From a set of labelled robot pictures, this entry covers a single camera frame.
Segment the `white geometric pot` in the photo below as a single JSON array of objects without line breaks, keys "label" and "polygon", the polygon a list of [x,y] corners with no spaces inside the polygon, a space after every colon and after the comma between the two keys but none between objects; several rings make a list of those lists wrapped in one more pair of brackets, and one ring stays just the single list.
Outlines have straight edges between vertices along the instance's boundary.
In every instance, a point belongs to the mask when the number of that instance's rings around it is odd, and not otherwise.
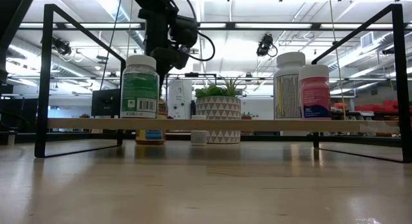
[{"label": "white geometric pot", "polygon": [[[196,114],[211,120],[239,120],[241,101],[235,97],[209,96],[196,99]],[[207,131],[208,144],[238,144],[240,131]]]}]

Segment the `wooden shelf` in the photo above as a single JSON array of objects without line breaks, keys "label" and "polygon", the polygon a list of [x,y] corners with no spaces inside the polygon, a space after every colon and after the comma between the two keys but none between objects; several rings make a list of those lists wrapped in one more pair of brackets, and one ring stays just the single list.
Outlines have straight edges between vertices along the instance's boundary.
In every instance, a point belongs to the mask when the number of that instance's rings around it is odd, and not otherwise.
[{"label": "wooden shelf", "polygon": [[397,121],[361,120],[166,120],[138,118],[49,118],[48,128],[236,131],[347,131],[398,133]]}]

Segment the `pink label pill bottle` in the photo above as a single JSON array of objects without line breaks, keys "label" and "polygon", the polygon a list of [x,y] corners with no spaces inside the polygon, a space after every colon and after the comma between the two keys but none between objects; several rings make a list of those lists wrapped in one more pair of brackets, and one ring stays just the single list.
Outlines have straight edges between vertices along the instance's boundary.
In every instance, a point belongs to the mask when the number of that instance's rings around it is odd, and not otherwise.
[{"label": "pink label pill bottle", "polygon": [[329,120],[329,68],[325,65],[304,66],[299,71],[302,119]]}]

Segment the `barcode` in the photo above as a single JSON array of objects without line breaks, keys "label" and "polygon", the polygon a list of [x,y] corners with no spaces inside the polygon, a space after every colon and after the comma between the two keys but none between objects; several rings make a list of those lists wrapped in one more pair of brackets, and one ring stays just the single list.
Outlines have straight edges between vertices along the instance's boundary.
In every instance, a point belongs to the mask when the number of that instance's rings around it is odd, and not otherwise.
[{"label": "barcode", "polygon": [[156,111],[154,100],[138,99],[139,111]]}]

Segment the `white cap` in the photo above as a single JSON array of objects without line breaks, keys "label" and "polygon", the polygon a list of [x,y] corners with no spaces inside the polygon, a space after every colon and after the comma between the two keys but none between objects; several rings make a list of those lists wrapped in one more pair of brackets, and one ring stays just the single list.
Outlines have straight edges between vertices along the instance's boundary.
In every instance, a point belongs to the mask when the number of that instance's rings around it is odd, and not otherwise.
[{"label": "white cap", "polygon": [[192,115],[192,119],[205,120],[205,119],[206,119],[206,115]]},{"label": "white cap", "polygon": [[306,59],[301,52],[290,52],[277,56],[276,62],[278,68],[291,63],[304,66],[306,64]]},{"label": "white cap", "polygon": [[126,66],[130,66],[132,64],[143,64],[156,69],[156,59],[147,55],[132,55],[128,57],[126,61]]},{"label": "white cap", "polygon": [[299,70],[299,80],[308,79],[311,77],[329,78],[329,67],[322,64],[316,64],[303,66]]}]

